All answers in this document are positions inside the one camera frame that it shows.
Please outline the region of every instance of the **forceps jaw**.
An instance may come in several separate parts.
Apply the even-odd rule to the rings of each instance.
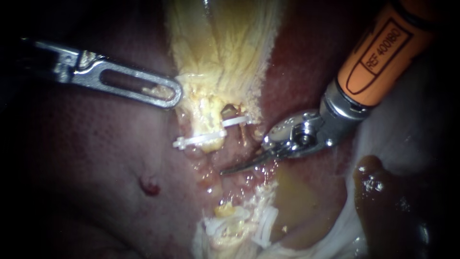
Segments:
[[[106,70],[115,71],[130,77],[139,78],[150,83],[155,83],[157,85],[166,86],[167,88],[170,88],[174,91],[174,97],[169,100],[163,100],[147,94],[143,94],[141,92],[130,91],[105,84],[101,81],[101,74]],[[143,103],[166,109],[175,107],[182,98],[182,87],[178,82],[166,77],[141,70],[136,70],[111,62],[105,57],[98,58],[84,70],[76,70],[70,80],[70,83],[92,88],[94,90],[100,90],[103,92],[128,97],[130,99],[135,99]]]
[[[175,80],[157,75],[144,70],[135,69],[130,66],[116,63],[109,58],[86,50],[78,50],[64,45],[46,42],[33,41],[33,46],[54,53],[57,57],[51,71],[36,72],[36,75],[51,79],[60,83],[71,83],[84,86],[90,89],[115,94],[121,97],[130,98],[139,102],[154,105],[163,109],[174,108],[182,99],[182,86]],[[173,92],[174,96],[162,98],[154,94],[144,93],[127,89],[124,87],[110,85],[101,79],[105,71],[114,71],[126,77],[137,78],[150,85],[164,86]]]
[[[239,165],[237,165],[235,167],[232,167],[232,168],[229,168],[229,169],[221,170],[220,175],[222,175],[222,176],[223,175],[230,175],[230,174],[242,172],[244,170],[248,170],[251,167],[255,167],[256,165],[260,165],[260,164],[266,162],[271,157],[277,159],[276,155],[274,154],[274,152],[272,150],[264,150],[264,151],[262,151],[262,153],[257,155],[252,160],[249,160],[247,162],[244,162],[242,164],[239,164]]]

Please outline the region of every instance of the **scissors tip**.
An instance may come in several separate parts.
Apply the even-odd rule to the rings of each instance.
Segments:
[[[271,152],[263,151],[262,153],[258,154],[254,159],[246,161],[244,163],[238,164],[232,168],[221,170],[220,175],[230,175],[242,172],[244,170],[248,170],[251,167],[255,167],[256,165],[264,163],[268,158],[272,156]]]

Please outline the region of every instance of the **orange sleeve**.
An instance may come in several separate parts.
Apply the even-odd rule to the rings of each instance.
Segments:
[[[431,24],[436,17],[425,3],[402,0],[385,6],[339,70],[337,79],[347,96],[365,106],[377,105],[428,47],[434,33],[417,19]]]

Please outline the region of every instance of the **orange instrument label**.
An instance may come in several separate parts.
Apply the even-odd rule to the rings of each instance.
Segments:
[[[359,94],[366,90],[412,36],[412,33],[390,18],[354,65],[346,80],[346,89],[351,94]]]

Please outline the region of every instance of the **blood spot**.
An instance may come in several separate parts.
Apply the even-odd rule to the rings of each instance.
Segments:
[[[161,188],[155,175],[143,174],[140,178],[140,186],[147,196],[157,196]]]

